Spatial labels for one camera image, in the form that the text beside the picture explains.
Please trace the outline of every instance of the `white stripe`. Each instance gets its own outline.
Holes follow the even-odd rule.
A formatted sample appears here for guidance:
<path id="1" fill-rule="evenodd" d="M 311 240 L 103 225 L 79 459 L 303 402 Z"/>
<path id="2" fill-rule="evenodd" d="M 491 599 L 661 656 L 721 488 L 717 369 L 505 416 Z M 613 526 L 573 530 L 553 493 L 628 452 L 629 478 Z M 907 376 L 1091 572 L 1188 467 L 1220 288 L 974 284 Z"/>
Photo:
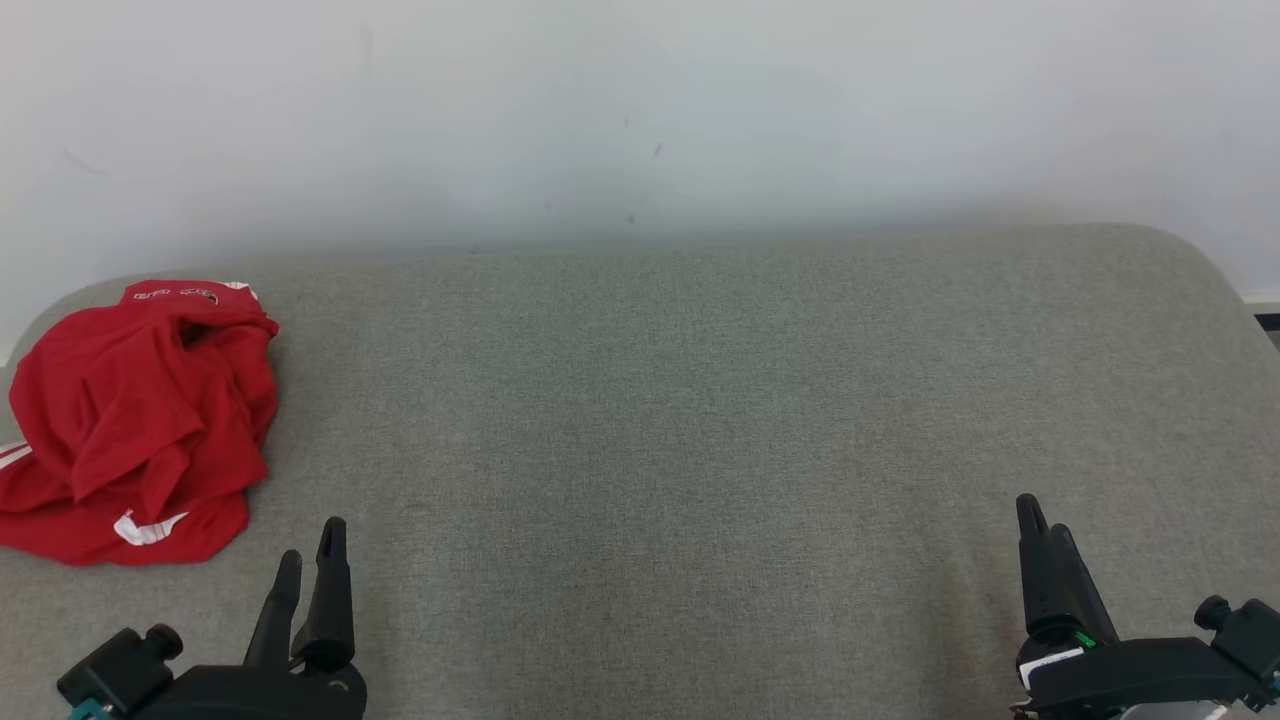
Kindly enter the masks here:
<path id="1" fill-rule="evenodd" d="M 1053 655 L 1046 655 L 1039 660 L 1032 660 L 1030 662 L 1024 662 L 1019 665 L 1018 671 L 1023 674 L 1023 687 L 1027 689 L 1032 689 L 1032 670 L 1037 667 L 1043 667 L 1046 665 L 1051 665 L 1060 660 L 1066 660 L 1068 657 L 1075 657 L 1076 655 L 1084 655 L 1084 648 L 1075 647 L 1066 652 L 1055 652 Z"/>
<path id="2" fill-rule="evenodd" d="M 12 452 L 9 455 L 5 455 L 4 457 L 0 457 L 0 470 L 4 470 L 9 465 L 13 465 L 18 460 L 22 460 L 23 457 L 26 457 L 28 455 L 31 455 L 31 446 L 27 446 L 27 447 L 19 450 L 18 452 Z"/>
<path id="3" fill-rule="evenodd" d="M 141 528 L 133 524 L 133 518 L 131 518 L 131 515 L 133 515 L 132 510 L 122 515 L 120 519 L 115 521 L 115 525 L 113 525 L 115 534 L 124 538 L 124 542 L 129 544 L 155 544 L 169 537 L 169 533 L 173 532 L 173 527 L 178 524 L 178 520 L 186 518 L 188 512 L 179 512 L 163 523 L 142 525 Z"/>

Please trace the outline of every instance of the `white logo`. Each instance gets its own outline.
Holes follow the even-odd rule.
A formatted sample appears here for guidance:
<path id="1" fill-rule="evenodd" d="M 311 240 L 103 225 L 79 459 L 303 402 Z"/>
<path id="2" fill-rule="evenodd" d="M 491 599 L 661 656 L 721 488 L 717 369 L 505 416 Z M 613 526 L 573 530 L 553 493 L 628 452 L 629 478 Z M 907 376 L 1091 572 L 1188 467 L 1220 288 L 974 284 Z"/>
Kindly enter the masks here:
<path id="1" fill-rule="evenodd" d="M 133 518 L 131 518 L 131 515 L 133 515 L 132 510 L 122 515 L 120 519 L 115 521 L 113 528 L 115 529 L 115 534 L 124 538 L 124 542 L 141 546 L 155 544 L 169 537 L 169 534 L 173 533 L 173 527 L 178 524 L 178 520 L 182 520 L 189 515 L 189 512 L 179 512 L 163 523 L 142 525 L 141 528 L 133 524 Z"/>

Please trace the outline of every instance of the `black knob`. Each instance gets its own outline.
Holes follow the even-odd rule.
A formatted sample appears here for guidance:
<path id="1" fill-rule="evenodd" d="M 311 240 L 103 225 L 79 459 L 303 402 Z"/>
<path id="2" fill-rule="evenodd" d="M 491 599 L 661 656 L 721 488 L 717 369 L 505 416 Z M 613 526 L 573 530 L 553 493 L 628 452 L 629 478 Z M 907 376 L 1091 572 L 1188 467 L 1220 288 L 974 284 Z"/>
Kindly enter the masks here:
<path id="1" fill-rule="evenodd" d="M 159 660 L 173 660 L 182 655 L 182 638 L 169 625 L 152 625 L 142 642 Z"/>
<path id="2" fill-rule="evenodd" d="M 1196 625 L 1204 630 L 1221 630 L 1226 619 L 1231 616 L 1231 603 L 1222 596 L 1210 596 L 1196 609 Z"/>

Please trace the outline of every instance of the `gray fabric surface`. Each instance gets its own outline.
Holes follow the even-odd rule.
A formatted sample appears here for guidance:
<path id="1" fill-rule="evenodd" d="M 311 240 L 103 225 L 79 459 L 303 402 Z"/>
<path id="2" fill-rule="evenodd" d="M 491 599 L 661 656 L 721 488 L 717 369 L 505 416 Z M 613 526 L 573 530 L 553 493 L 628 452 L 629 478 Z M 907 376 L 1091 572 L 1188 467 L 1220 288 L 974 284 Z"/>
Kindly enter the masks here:
<path id="1" fill-rule="evenodd" d="M 1126 637 L 1280 603 L 1280 357 L 1152 229 L 170 275 L 280 322 L 271 477 L 201 566 L 0 550 L 6 717 L 123 625 L 238 661 L 330 514 L 370 719 L 1004 717 L 1020 492 Z"/>

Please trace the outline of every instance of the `red shirt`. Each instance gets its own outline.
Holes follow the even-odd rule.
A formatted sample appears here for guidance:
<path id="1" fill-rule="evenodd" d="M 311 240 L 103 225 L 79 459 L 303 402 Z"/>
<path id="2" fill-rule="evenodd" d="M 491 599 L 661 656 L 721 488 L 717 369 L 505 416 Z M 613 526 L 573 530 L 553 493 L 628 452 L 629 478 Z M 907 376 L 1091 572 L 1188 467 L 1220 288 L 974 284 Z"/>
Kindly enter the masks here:
<path id="1" fill-rule="evenodd" d="M 145 281 L 54 325 L 9 391 L 26 445 L 0 450 L 0 544 L 69 565 L 221 550 L 266 477 L 278 332 L 247 286 L 205 281 Z"/>

